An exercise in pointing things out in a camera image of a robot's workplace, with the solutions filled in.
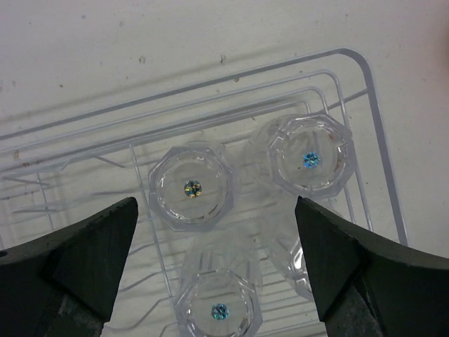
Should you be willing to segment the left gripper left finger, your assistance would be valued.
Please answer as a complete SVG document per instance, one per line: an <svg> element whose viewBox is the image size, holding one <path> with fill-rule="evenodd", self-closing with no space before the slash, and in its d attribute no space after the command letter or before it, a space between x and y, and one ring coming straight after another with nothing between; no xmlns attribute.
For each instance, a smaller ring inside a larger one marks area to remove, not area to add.
<svg viewBox="0 0 449 337"><path fill-rule="evenodd" d="M138 221L134 197L1 251L2 336L100 336Z"/></svg>

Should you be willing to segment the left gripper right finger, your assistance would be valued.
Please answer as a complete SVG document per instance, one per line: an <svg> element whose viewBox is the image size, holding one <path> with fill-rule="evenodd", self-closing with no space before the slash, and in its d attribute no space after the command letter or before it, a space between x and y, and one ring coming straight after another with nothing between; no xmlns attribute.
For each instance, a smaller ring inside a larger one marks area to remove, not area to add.
<svg viewBox="0 0 449 337"><path fill-rule="evenodd" d="M447 336L448 259L298 197L295 217L328 336Z"/></svg>

